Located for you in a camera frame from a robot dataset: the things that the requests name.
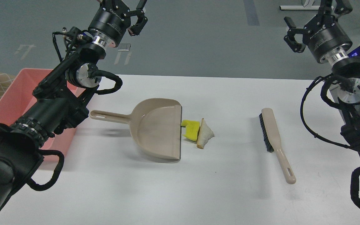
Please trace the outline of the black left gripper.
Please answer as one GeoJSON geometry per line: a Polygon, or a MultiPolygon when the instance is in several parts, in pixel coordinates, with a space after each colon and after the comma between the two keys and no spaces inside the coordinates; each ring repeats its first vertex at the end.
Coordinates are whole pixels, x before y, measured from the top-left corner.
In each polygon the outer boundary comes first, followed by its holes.
{"type": "Polygon", "coordinates": [[[109,46],[117,47],[126,30],[130,36],[138,36],[146,23],[148,18],[145,16],[144,7],[147,0],[140,0],[136,6],[136,10],[129,11],[129,7],[121,0],[103,0],[97,10],[96,15],[91,21],[88,31],[92,34],[100,32],[109,37],[109,46]],[[130,27],[130,17],[137,16],[137,21],[130,27]]]}

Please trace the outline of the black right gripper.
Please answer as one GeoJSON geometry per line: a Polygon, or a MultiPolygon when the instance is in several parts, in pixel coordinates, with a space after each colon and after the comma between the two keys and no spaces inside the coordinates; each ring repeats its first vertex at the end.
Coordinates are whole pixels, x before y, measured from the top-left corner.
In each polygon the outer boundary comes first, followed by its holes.
{"type": "MultiPolygon", "coordinates": [[[[336,0],[334,13],[346,15],[353,11],[349,0],[336,0]]],[[[338,23],[338,18],[334,15],[323,14],[315,15],[303,28],[297,28],[290,17],[284,17],[288,27],[284,41],[295,53],[302,53],[307,46],[317,63],[325,63],[325,55],[333,49],[341,48],[349,50],[352,41],[338,23]],[[304,35],[304,43],[299,43],[296,35],[304,35]]]]}

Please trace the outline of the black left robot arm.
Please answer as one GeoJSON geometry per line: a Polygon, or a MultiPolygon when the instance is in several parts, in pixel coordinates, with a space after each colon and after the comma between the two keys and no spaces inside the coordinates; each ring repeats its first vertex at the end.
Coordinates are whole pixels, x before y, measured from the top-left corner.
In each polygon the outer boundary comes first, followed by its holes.
{"type": "Polygon", "coordinates": [[[76,128],[89,114],[95,95],[118,91],[123,82],[111,72],[98,69],[107,47],[117,47],[125,32],[139,35],[148,19],[145,0],[135,10],[121,0],[100,0],[87,30],[72,27],[52,34],[60,64],[32,95],[33,104],[13,124],[0,123],[0,211],[24,185],[35,191],[51,188],[64,165],[64,154],[41,147],[67,128],[76,128]]]}

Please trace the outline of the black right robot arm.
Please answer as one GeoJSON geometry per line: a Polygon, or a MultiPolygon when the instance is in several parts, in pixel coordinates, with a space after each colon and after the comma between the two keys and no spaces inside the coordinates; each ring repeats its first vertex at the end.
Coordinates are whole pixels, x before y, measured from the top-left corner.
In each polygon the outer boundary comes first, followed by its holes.
{"type": "Polygon", "coordinates": [[[317,77],[307,88],[300,106],[301,120],[314,137],[340,147],[352,149],[360,154],[360,46],[350,50],[352,41],[338,23],[339,17],[353,10],[347,0],[337,0],[332,9],[331,0],[322,0],[317,14],[303,28],[298,28],[290,17],[284,21],[288,26],[284,41],[296,53],[309,48],[318,63],[328,62],[332,73],[317,77]],[[341,111],[345,124],[341,135],[346,144],[330,141],[315,133],[305,122],[303,106],[308,93],[319,82],[321,99],[330,107],[341,111]]]}

